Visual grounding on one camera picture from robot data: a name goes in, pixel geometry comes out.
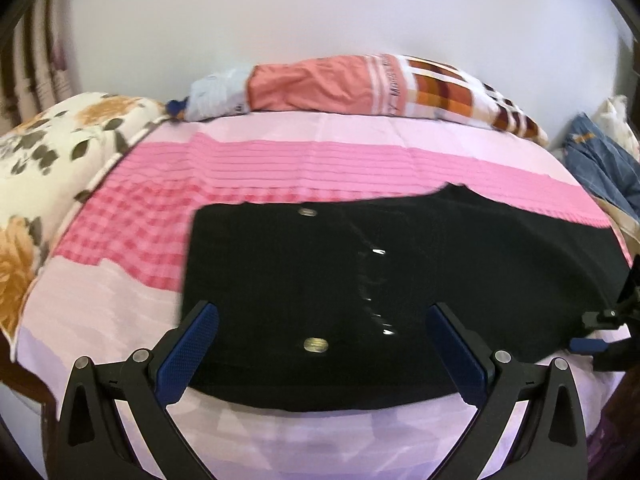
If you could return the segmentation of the beige floral curtain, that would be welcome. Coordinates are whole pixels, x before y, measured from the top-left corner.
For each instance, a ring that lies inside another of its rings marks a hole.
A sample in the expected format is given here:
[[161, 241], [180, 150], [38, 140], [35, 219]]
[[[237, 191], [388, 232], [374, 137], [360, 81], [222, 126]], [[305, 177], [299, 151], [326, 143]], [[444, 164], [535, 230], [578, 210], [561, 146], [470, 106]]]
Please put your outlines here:
[[74, 94], [64, 52], [64, 0], [32, 0], [1, 49], [1, 130]]

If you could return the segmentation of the brown wooden bed frame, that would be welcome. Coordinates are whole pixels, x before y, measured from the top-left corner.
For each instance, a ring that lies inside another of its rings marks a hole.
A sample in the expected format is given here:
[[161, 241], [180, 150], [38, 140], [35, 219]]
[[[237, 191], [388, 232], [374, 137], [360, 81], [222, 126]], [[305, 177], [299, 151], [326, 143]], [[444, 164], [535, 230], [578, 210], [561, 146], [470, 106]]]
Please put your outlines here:
[[1, 336], [1, 418], [35, 468], [44, 468], [55, 444], [56, 403], [34, 373], [10, 359]]

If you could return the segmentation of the white cloth at right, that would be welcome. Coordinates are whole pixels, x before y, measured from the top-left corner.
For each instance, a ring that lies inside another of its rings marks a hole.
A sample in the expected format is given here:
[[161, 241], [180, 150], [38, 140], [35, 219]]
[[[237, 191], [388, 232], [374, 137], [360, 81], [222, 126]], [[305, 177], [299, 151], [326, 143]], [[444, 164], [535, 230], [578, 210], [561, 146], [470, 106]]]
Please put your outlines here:
[[610, 96], [602, 102], [592, 120], [606, 136], [639, 160], [639, 141], [628, 122], [627, 103], [626, 96]]

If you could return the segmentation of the pink striped bed sheet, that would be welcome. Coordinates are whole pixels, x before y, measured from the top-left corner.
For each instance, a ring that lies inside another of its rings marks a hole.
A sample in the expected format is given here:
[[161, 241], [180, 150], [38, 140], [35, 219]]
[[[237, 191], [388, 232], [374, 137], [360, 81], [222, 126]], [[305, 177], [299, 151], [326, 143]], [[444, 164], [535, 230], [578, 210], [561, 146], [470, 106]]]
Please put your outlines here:
[[[17, 359], [62, 398], [78, 356], [117, 361], [183, 310], [191, 229], [208, 205], [348, 203], [448, 185], [568, 222], [611, 228], [540, 146], [432, 120], [266, 113], [165, 124], [84, 201], [29, 297]], [[221, 479], [421, 479], [473, 409], [457, 393], [373, 410], [253, 408], [189, 389], [171, 409]]]

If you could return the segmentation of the floral cream pillow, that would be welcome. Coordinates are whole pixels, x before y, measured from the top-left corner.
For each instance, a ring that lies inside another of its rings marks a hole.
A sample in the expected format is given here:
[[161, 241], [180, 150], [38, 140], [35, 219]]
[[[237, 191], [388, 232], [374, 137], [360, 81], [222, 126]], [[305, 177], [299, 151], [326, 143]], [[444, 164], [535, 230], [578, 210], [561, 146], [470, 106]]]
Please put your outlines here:
[[1, 333], [16, 346], [26, 300], [84, 201], [166, 118], [160, 102], [76, 94], [1, 138]]

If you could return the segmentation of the black pants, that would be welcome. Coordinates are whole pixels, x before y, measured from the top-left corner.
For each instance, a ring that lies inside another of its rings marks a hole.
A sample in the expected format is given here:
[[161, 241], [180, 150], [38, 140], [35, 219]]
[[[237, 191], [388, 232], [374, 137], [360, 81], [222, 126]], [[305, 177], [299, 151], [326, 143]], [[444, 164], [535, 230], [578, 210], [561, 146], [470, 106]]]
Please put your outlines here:
[[219, 313], [191, 387], [253, 408], [373, 410], [454, 392], [428, 342], [442, 302], [493, 349], [538, 362], [612, 307], [629, 266], [608, 226], [464, 186], [348, 203], [208, 205], [182, 306]]

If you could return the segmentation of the blue plaid cloth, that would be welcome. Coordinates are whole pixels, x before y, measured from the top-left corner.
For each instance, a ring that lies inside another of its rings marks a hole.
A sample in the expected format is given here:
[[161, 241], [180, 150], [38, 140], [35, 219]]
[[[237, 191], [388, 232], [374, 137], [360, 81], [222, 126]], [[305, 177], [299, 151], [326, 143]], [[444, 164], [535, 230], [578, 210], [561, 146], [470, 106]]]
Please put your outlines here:
[[565, 137], [563, 164], [592, 195], [639, 221], [639, 163], [586, 114]]

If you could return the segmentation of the orange plaid folded quilt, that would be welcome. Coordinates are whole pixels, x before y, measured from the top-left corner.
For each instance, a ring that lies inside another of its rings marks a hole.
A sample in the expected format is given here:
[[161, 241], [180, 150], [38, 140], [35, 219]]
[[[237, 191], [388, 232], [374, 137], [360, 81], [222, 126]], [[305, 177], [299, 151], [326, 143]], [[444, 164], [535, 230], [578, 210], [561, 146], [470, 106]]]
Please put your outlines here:
[[486, 82], [446, 63], [401, 54], [337, 55], [208, 75], [166, 104], [169, 117], [205, 122], [250, 112], [320, 112], [442, 120], [514, 134], [547, 133]]

